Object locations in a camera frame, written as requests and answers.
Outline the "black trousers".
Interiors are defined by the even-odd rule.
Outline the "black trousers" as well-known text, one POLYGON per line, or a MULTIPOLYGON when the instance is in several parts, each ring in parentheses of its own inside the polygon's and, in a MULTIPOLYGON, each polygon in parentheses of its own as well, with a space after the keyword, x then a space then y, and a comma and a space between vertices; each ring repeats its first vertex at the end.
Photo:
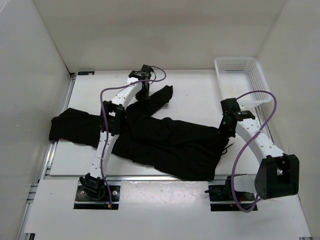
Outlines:
MULTIPOLYGON (((124 130, 112 153, 183 180, 212 180, 229 138, 212 126, 154 118, 173 92, 173 87, 166 85, 148 100, 130 104, 125 110, 124 130)), ((103 124, 102 115, 68 108, 51 120, 49 140, 63 139, 97 148, 103 124)))

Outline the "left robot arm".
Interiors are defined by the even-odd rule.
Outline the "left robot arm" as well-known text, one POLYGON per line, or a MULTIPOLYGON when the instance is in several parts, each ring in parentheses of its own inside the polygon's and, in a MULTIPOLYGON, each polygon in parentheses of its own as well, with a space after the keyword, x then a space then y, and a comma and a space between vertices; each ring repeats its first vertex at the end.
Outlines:
POLYGON ((96 201, 103 200, 108 208, 112 205, 112 191, 104 173, 112 149, 120 133, 124 130, 126 107, 133 98, 147 100, 150 83, 156 80, 152 66, 143 65, 141 70, 133 70, 123 86, 108 87, 100 92, 102 124, 98 147, 88 173, 79 178, 85 192, 96 201))

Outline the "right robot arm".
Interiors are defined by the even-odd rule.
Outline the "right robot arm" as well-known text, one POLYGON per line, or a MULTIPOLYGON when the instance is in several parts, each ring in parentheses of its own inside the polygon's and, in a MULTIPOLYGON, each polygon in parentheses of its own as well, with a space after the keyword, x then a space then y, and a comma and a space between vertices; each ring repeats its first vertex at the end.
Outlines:
POLYGON ((259 164, 256 174, 236 174, 232 170, 230 184, 224 188, 226 197, 236 200, 243 192, 256 194, 263 200, 296 195, 299 191, 298 157, 277 147, 262 132, 255 116, 249 110, 241 110, 235 98, 227 98, 220 104, 219 130, 229 138, 240 136, 259 164))

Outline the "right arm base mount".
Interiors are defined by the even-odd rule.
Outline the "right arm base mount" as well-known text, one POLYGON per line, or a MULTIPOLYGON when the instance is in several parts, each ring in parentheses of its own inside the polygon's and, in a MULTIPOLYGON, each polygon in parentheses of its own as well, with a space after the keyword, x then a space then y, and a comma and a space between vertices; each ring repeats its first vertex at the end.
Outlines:
MULTIPOLYGON (((238 212, 231 190, 225 185, 209 185, 204 191, 209 195, 211 212, 238 212)), ((235 191, 235 196, 243 209, 249 209, 251 202, 255 200, 255 195, 249 192, 235 191)))

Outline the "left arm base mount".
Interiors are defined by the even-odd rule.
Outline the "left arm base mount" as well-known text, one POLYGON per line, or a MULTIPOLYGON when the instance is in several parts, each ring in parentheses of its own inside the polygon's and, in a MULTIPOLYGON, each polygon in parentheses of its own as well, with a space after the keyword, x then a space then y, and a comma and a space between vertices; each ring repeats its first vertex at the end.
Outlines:
POLYGON ((109 192, 107 187, 96 194, 88 189, 85 189, 80 182, 78 182, 73 208, 77 210, 118 210, 121 186, 120 185, 109 185, 111 192, 111 201, 109 203, 109 192))

